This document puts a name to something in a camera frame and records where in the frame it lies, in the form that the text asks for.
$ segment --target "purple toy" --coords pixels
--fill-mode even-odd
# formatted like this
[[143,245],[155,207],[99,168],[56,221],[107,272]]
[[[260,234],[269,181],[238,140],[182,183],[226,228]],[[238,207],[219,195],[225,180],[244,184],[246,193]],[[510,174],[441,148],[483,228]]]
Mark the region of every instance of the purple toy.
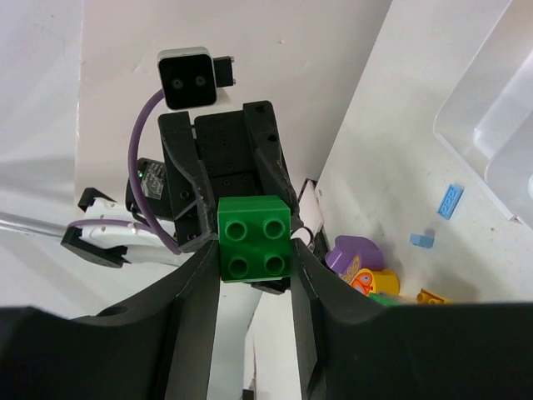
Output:
[[353,271],[349,275],[354,277],[361,268],[371,271],[381,271],[384,268],[383,253],[377,245],[366,237],[358,236],[337,236],[335,247],[326,254],[326,263],[339,275],[345,274],[352,267]]

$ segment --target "white surface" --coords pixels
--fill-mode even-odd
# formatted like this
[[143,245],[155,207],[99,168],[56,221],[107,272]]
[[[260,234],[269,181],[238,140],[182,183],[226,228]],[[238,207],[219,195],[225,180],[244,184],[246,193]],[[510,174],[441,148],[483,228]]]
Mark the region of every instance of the white surface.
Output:
[[[390,2],[86,2],[76,193],[97,185],[123,199],[132,125],[160,87],[157,54],[198,45],[235,57],[237,85],[227,91],[238,107],[273,103],[295,187],[317,178]],[[155,118],[141,155],[162,159]]]
[[533,7],[514,0],[446,100],[437,137],[508,218],[533,228]]
[[[328,237],[374,240],[402,293],[424,287],[457,302],[533,299],[533,232],[506,221],[431,134],[507,3],[394,2],[319,180]],[[445,221],[436,210],[450,183],[466,189]],[[427,228],[436,231],[432,249],[409,244]]]
[[0,2],[0,210],[72,219],[81,0]]
[[256,400],[301,399],[291,292],[265,293],[247,335],[248,388],[255,368]]

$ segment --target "camera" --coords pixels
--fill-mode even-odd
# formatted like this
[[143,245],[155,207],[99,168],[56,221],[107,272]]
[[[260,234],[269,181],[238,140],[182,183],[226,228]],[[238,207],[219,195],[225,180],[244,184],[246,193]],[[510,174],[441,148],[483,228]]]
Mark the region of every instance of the camera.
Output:
[[213,59],[204,47],[164,50],[157,67],[171,110],[205,107],[217,101]]

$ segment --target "small blue block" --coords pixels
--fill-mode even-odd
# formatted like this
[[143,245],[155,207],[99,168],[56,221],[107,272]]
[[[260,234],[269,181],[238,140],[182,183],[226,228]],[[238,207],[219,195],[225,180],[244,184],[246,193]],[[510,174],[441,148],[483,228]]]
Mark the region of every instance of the small blue block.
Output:
[[432,248],[433,243],[435,242],[435,238],[426,236],[426,235],[417,235],[416,233],[412,233],[409,241],[415,246],[419,246],[421,248]]
[[463,194],[464,190],[465,189],[463,189],[461,186],[450,185],[446,191],[446,194],[444,195],[444,198],[442,199],[441,206],[439,207],[439,211],[437,213],[444,219],[450,219],[451,214],[453,214],[454,210],[456,209],[457,203],[459,202],[461,194]]

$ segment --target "green lego brick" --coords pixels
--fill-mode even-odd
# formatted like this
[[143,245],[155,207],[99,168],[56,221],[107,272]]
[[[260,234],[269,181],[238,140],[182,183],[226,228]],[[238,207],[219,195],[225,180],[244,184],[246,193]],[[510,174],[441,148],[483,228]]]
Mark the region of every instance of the green lego brick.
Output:
[[278,196],[222,197],[218,237],[222,281],[290,276],[291,210]]

